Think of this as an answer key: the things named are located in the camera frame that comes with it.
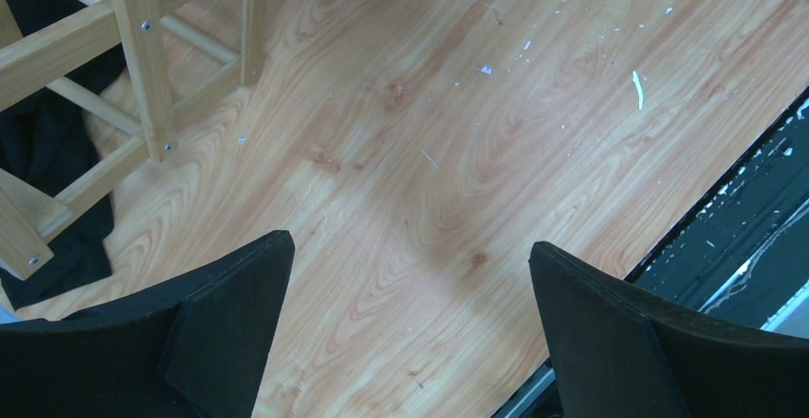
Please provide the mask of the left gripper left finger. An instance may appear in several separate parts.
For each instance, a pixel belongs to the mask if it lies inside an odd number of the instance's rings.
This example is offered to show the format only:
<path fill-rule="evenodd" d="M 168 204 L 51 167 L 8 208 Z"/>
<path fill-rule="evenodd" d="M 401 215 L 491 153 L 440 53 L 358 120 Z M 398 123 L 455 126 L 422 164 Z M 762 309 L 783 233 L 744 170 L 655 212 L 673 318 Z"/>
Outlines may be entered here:
<path fill-rule="evenodd" d="M 1 328 L 5 417 L 248 417 L 295 244 L 270 232 L 230 254 L 59 320 Z"/>

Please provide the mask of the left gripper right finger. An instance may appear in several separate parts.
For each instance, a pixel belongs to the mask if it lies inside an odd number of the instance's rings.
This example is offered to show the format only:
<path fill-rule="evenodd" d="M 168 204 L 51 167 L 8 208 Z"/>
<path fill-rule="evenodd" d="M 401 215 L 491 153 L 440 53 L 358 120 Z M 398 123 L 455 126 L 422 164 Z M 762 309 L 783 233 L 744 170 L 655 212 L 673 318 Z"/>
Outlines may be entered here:
<path fill-rule="evenodd" d="M 529 271 L 569 417 L 804 417 L 808 343 L 617 279 L 547 241 Z"/>

